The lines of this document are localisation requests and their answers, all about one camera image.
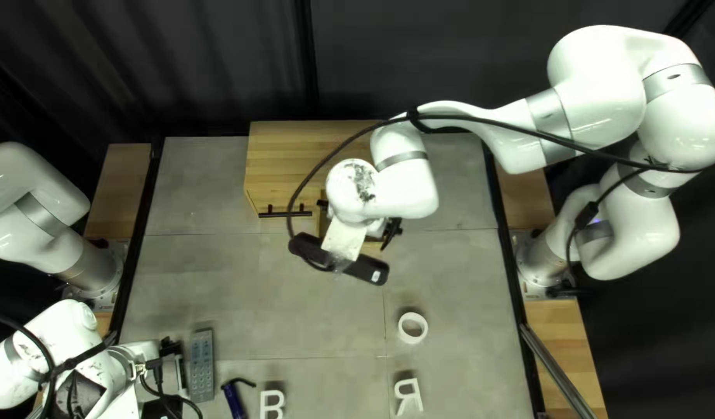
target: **black handle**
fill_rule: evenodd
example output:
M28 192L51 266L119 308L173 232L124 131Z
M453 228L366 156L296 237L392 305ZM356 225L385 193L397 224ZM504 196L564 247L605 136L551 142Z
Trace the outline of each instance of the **black handle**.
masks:
M266 213L259 213L259 218L277 218L277 217L287 217L287 211L282 212L282 213L273 213L272 212L272 205L267 205L267 212ZM305 205L301 204L300 206L300 211L292 211L290 213L291 217L310 217L313 215L312 211L304 211L305 210Z

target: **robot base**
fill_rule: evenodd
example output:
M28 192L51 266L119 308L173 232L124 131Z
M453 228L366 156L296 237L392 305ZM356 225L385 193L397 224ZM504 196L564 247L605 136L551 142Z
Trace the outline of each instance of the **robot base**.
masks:
M512 251L515 254L515 264L518 267L520 293L523 296L523 301L568 300L574 298L569 296L552 298L547 295L547 290L552 287L560 286L564 281L569 282L572 287L576 285L574 278L567 273L566 262L565 265L557 265L555 267L561 269L561 273L553 281L554 283L549 286L542 286L539 283L535 283L523 273L526 271L526 266L524 266L525 262L523 262L522 255L527 250L530 250L533 245L534 238L531 236L532 232L533 230L510 231L510 241L512 243Z

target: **roll of tape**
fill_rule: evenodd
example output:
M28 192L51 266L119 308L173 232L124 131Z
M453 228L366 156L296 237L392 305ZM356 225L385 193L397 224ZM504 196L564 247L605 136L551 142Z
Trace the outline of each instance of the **roll of tape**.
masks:
M419 324L420 328L420 333L419 336L413 336L409 335L406 329L407 322L416 322ZM424 317L421 315L418 315L417 313L405 313L404 315L401 316L399 319L399 339L402 341L405 341L408 344L411 345L416 345L419 342L422 341L422 339L427 336L427 330L429 330L429 325L427 324L427 320L425 320Z

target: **cable connector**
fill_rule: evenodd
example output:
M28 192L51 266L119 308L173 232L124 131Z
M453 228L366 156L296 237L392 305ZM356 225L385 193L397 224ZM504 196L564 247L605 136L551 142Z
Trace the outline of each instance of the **cable connector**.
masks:
M575 217L575 229L582 230L585 228L586 225L593 221L598 212L598 203L594 201L588 202L585 208L580 211L580 214Z
M164 360L161 358L151 359L145 362L145 368L148 371L153 371L153 376L156 378L156 385L164 382Z

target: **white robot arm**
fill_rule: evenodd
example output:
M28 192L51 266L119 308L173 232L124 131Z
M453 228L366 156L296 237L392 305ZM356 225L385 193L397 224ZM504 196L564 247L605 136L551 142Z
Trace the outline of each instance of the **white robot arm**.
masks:
M75 300L54 304L25 327L45 344L55 366L101 343L92 311ZM134 381L139 374L146 374L145 362L156 358L156 341L112 346L57 376L55 403L42 408L57 409L67 417L68 392L73 386L72 408L80 407L85 419L138 418ZM35 395L46 372L45 357L23 333L0 342L0 409L10 409Z
M417 110L420 115L502 121L591 149L618 142L636 130L640 142L630 155L634 161L647 159L687 170L715 163L715 89L696 56L680 40L615 26L583 28L556 44L547 69L550 89L498 109L443 100ZM479 135L511 174L580 154L539 137L479 122L422 122L429 128L459 127ZM422 218L438 206L421 132L410 122L376 130L371 153L375 167L358 159L345 160L327 177L332 224L322 248L338 258L355 260L365 234L380 235L386 218ZM526 280L553 285L565 266L567 236L576 215L632 169L614 165L600 186L588 186L570 196L557 221L519 254ZM679 228L667 196L693 176L648 171L616 188L596 218L608 223L576 235L573 260L581 259L592 277L608 280L670 252L678 242Z
M113 289L121 263L75 233L88 198L30 148L0 143L0 258L54 274L91 298Z

